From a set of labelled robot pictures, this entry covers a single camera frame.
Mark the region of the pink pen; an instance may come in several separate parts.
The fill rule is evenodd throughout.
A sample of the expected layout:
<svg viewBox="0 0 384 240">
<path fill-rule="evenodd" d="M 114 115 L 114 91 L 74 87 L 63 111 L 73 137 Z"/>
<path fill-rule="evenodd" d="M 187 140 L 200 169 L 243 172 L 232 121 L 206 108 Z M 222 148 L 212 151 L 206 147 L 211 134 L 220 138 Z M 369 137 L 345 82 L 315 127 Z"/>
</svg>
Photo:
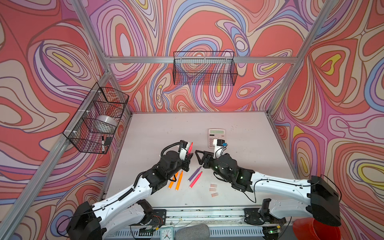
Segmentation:
<svg viewBox="0 0 384 240">
<path fill-rule="evenodd" d="M 189 148 L 188 148 L 188 154 L 190 154 L 193 150 L 193 142 L 190 143 Z"/>
<path fill-rule="evenodd" d="M 201 175 L 202 175 L 202 173 L 203 172 L 200 172 L 196 177 L 195 177 L 195 179 L 192 181 L 192 183 L 189 185 L 189 188 L 193 188 L 194 187 L 194 185 L 197 183 L 197 181 L 199 180 L 199 178 L 201 177 Z"/>
</svg>

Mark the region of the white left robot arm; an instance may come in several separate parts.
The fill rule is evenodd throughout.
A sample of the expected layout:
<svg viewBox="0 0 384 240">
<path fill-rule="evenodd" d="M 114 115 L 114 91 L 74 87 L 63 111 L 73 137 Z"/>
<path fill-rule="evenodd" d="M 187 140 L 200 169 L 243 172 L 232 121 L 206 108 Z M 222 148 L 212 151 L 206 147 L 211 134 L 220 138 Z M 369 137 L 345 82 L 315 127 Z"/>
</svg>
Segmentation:
<svg viewBox="0 0 384 240">
<path fill-rule="evenodd" d="M 189 171 L 193 157 L 193 143 L 180 140 L 165 147 L 160 160 L 141 172 L 129 187 L 115 195 L 90 204 L 78 206 L 66 228 L 71 240 L 104 240 L 109 235 L 130 225 L 147 225 L 154 210 L 146 200 L 167 185 L 176 182 L 176 174 Z"/>
</svg>

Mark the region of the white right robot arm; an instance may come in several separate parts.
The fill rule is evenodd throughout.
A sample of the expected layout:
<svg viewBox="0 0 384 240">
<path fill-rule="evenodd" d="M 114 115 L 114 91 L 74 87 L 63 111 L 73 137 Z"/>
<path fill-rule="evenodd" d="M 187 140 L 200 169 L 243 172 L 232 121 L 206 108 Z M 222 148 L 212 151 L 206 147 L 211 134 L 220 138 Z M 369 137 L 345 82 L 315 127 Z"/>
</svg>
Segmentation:
<svg viewBox="0 0 384 240">
<path fill-rule="evenodd" d="M 309 180 L 285 179 L 268 176 L 238 166 L 229 154 L 196 150 L 199 165 L 211 169 L 214 176 L 242 193 L 269 193 L 285 197 L 283 201 L 264 199 L 259 214 L 276 219 L 285 217 L 312 217 L 316 221 L 339 227 L 341 196 L 336 188 L 323 177 L 311 176 Z"/>
</svg>

